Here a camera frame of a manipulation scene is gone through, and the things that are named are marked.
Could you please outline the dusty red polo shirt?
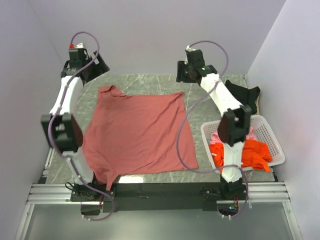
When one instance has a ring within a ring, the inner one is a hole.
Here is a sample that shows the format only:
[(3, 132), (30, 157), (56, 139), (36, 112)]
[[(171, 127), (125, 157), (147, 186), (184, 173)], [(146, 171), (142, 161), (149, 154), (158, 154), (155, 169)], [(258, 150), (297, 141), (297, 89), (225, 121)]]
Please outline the dusty red polo shirt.
[(120, 176), (198, 168), (183, 95), (126, 95), (115, 85), (99, 88), (82, 145), (99, 183), (110, 190)]

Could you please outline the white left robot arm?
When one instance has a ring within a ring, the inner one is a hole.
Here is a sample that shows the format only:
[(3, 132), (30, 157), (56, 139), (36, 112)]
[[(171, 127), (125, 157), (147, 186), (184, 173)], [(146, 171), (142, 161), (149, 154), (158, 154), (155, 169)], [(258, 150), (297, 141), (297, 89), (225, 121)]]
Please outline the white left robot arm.
[(75, 183), (86, 183), (82, 195), (88, 201), (94, 201), (100, 195), (100, 188), (93, 184), (95, 174), (85, 159), (83, 132), (73, 112), (84, 85), (109, 72), (110, 68), (98, 51), (90, 56), (82, 43), (70, 44), (68, 53), (69, 60), (65, 62), (60, 74), (61, 85), (55, 104), (48, 114), (41, 116), (40, 122), (48, 145), (65, 158)]

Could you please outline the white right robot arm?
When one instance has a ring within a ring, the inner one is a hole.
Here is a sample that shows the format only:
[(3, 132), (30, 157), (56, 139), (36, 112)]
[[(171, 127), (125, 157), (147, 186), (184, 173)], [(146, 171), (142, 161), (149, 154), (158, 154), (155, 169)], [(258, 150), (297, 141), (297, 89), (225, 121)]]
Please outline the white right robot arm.
[(221, 177), (226, 182), (219, 187), (219, 193), (222, 198), (230, 200), (237, 194), (233, 183), (242, 178), (242, 151), (250, 131), (252, 110), (230, 93), (215, 67), (205, 63), (200, 49), (188, 45), (185, 53), (186, 59), (177, 63), (176, 82), (197, 83), (220, 112), (217, 133), (223, 143), (223, 166), (215, 169), (222, 170)]

